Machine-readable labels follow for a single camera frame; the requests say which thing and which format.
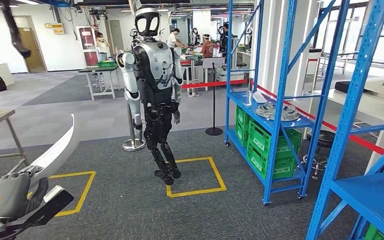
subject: blue shelf board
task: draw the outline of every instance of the blue shelf board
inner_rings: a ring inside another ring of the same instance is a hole
[[[276,101],[268,96],[263,95],[267,101],[276,103]],[[273,134],[274,121],[267,120],[264,117],[261,117],[256,114],[256,110],[259,104],[249,96],[247,91],[237,91],[229,92],[227,97],[230,98],[236,105],[243,109],[252,119],[259,123],[266,131],[270,134]],[[314,122],[312,119],[306,116],[300,116],[297,120],[294,121],[283,121],[282,126],[286,129],[290,128],[307,128],[312,127]]]
[[[303,178],[304,176],[305,176],[305,174],[302,173],[299,169],[296,168],[295,172],[293,173],[293,176],[291,176],[291,177],[282,177],[282,178],[275,179],[275,180],[273,180],[273,183],[297,180],[297,179]]]
[[[384,234],[384,172],[330,181],[329,185]]]
[[[235,130],[234,129],[229,129],[226,133],[229,136],[230,141],[236,146],[237,150],[240,152],[242,157],[245,159],[245,161],[251,167],[252,171],[258,177],[258,179],[263,184],[263,186],[266,186],[266,180],[260,175],[258,169],[256,169],[255,166],[250,161],[248,161],[248,158],[247,158],[247,148],[243,147],[241,145],[241,143],[239,142],[238,137],[236,136]],[[299,169],[296,169],[293,176],[278,178],[278,179],[273,180],[272,182],[273,183],[286,182],[286,181],[301,179],[303,177],[304,177],[304,174]]]

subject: green plastic crate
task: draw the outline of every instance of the green plastic crate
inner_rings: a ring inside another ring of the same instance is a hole
[[[250,123],[250,116],[239,106],[236,106],[236,121],[239,121],[245,127],[248,127]]]
[[[384,240],[384,234],[377,230],[373,224],[370,224],[365,234],[364,240]]]
[[[234,126],[234,132],[236,133],[237,138],[239,139],[242,147],[246,147],[248,144],[248,125],[243,125],[239,119],[236,119],[236,124]]]
[[[248,160],[258,169],[261,176],[266,179],[269,167],[269,158],[259,152],[258,147],[250,143],[247,147]],[[277,158],[274,161],[273,179],[288,178],[294,175],[296,163],[294,157]]]
[[[258,123],[254,121],[249,122],[249,136],[248,142],[252,142],[260,153],[263,153],[266,158],[269,157],[270,151],[270,141],[272,136],[264,128],[258,125]],[[302,133],[294,129],[286,129],[286,133],[291,141],[293,148],[298,154],[298,150],[300,149]],[[283,133],[279,134],[279,139],[277,140],[277,150],[276,150],[276,159],[282,158],[293,158],[291,148],[288,145]]]
[[[100,61],[98,62],[98,67],[105,68],[105,67],[115,67],[116,61]]]

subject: stanchion post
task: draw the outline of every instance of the stanchion post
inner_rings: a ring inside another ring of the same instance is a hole
[[[214,62],[212,63],[212,79],[216,82],[216,68],[214,67]],[[205,133],[210,136],[219,136],[223,134],[223,130],[216,127],[216,86],[212,87],[212,127],[207,128]]]

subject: floor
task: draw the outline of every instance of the floor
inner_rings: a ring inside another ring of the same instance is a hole
[[[15,109],[11,120],[30,160],[67,131],[74,113],[81,122],[82,142],[58,173],[96,172],[79,213],[56,217],[46,226],[27,230],[20,239],[304,239],[320,182],[311,182],[307,198],[298,200],[294,191],[277,193],[273,204],[264,207],[263,187],[239,152],[225,147],[223,135],[204,133],[213,124],[212,91],[200,92],[196,98],[182,95],[181,122],[173,126],[169,143],[177,159],[213,157],[226,190],[170,198],[165,185],[153,176],[156,166],[147,149],[121,150],[129,135],[123,98],[67,101],[72,96],[63,99],[50,94],[75,83],[72,95],[80,96],[88,87],[73,81],[82,79],[75,71],[15,74],[16,84],[0,92],[0,110]],[[225,88],[215,91],[216,126],[226,124],[225,92]],[[230,125],[235,123],[235,107],[230,104]],[[342,164],[343,177],[361,174],[371,154],[351,144]],[[13,152],[14,147],[8,127],[1,123],[0,153]],[[16,161],[0,159],[0,176]],[[206,160],[180,163],[179,167],[183,176],[172,186],[173,193],[218,187]],[[67,207],[73,209],[88,177],[51,181],[75,196]],[[337,201],[333,197],[329,207]],[[347,208],[320,239],[344,239],[353,219],[355,213]]]

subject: sign on wall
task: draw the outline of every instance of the sign on wall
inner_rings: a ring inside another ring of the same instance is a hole
[[[56,35],[66,34],[66,32],[64,31],[64,26],[62,23],[52,24],[52,30],[53,30],[53,34],[56,34]]]

